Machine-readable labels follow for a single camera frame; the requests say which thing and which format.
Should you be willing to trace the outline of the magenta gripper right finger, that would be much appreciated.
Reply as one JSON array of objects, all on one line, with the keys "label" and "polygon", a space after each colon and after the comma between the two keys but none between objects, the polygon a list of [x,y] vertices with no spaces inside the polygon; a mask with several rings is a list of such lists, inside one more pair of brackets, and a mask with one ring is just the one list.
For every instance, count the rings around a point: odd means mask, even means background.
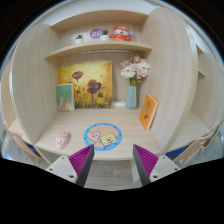
[{"label": "magenta gripper right finger", "polygon": [[133,157],[143,186],[180,170],[167,156],[157,156],[136,144],[133,145]]}]

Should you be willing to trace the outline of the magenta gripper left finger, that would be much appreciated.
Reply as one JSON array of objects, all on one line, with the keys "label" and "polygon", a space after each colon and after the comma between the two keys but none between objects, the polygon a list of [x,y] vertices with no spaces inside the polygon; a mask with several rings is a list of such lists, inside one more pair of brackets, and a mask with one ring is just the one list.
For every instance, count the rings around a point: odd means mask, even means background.
[{"label": "magenta gripper left finger", "polygon": [[89,145],[71,156],[60,156],[47,171],[83,187],[94,157],[94,146]]}]

